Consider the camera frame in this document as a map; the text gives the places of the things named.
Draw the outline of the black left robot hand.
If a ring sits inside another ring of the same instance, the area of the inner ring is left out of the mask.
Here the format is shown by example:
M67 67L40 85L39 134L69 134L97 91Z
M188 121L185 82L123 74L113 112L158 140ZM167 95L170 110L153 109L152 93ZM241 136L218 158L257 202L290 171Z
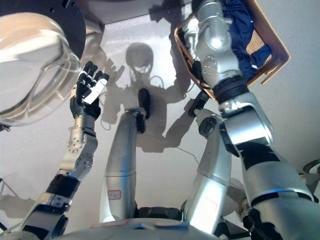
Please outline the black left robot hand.
M95 120L101 114L99 96L106 87L109 75L98 70L98 66L88 61L80 71L71 91L69 108L74 119L88 115Z

